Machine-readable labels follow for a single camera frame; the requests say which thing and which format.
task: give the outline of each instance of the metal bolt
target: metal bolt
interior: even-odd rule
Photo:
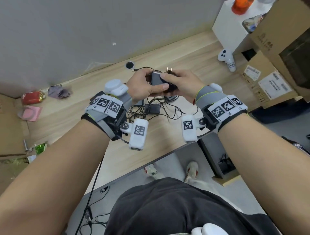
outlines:
[[[129,128],[129,125],[126,122],[124,122],[122,126],[123,126],[122,129],[125,129],[125,130]]]
[[[203,118],[200,119],[200,120],[199,120],[199,124],[200,124],[200,125],[204,125],[204,124],[205,124],[205,120],[203,120]]]

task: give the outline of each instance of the sneaker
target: sneaker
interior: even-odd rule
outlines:
[[[197,179],[198,175],[198,163],[190,162],[186,168],[186,178],[191,177],[192,179]]]
[[[145,173],[146,173],[148,176],[152,176],[152,175],[157,174],[157,170],[156,170],[156,168],[154,167],[153,164],[146,166],[146,167],[144,168],[144,171],[145,171]]]

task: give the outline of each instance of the floor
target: floor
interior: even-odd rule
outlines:
[[[162,158],[154,163],[158,172],[162,172],[166,177],[173,177],[179,180],[184,180],[185,178],[185,168],[190,161],[196,161],[199,164],[199,173],[197,179],[203,180],[213,185],[217,191],[228,198],[232,203],[241,208],[246,214],[256,214],[264,213],[261,206],[256,201],[254,195],[248,189],[247,185],[243,180],[237,180],[228,186],[222,187],[215,183],[211,177],[214,176],[205,156],[203,155],[201,149],[197,143],[187,145],[181,150],[168,155],[165,158]],[[113,183],[110,185],[109,192],[105,198],[93,206],[91,206],[93,217],[105,213],[109,213],[115,204],[117,198],[126,190],[142,184],[147,184],[153,179],[146,176],[143,169]],[[95,202],[98,199],[102,198],[104,193],[101,194],[99,191],[95,192],[92,195],[91,201]],[[86,206],[88,198],[84,197],[80,204],[77,206],[76,210],[72,214],[67,234],[75,234],[78,223],[80,222],[83,210]],[[100,221],[106,222],[108,216],[104,216]],[[92,235],[103,234],[104,227],[101,225],[93,225]],[[85,226],[82,228],[82,235],[89,235],[90,228]]]

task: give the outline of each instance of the red snack package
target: red snack package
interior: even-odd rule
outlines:
[[[41,91],[33,91],[23,94],[21,97],[22,104],[37,104],[43,101],[45,95]]]

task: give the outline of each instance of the wooden desk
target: wooden desk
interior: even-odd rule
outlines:
[[[217,61],[222,50],[221,44],[213,32],[204,32],[181,41],[169,44],[143,55],[131,58],[135,67],[150,66],[161,71],[166,67],[173,69],[191,69],[206,84],[218,83],[223,86],[224,93],[239,97],[252,110],[260,106],[241,76],[231,73],[224,62]],[[235,56],[237,67],[246,62],[242,55]],[[34,143],[48,141],[52,144],[70,130],[84,113],[89,99],[104,88],[104,84],[112,79],[127,82],[133,72],[125,68],[126,61],[83,75],[63,83],[70,86],[73,94],[70,98],[56,100],[47,97],[38,106],[43,107],[37,122],[29,122],[29,146]],[[195,113],[197,108],[180,97],[174,105],[183,112]],[[201,135],[208,130],[197,131]],[[95,189],[114,181],[136,169],[154,162],[156,159],[172,153],[185,145],[180,120],[167,120],[158,116],[150,120],[148,134],[143,151],[128,149],[128,145],[119,141],[111,141],[104,156],[103,164],[95,185]],[[91,191],[94,178],[85,193]]]

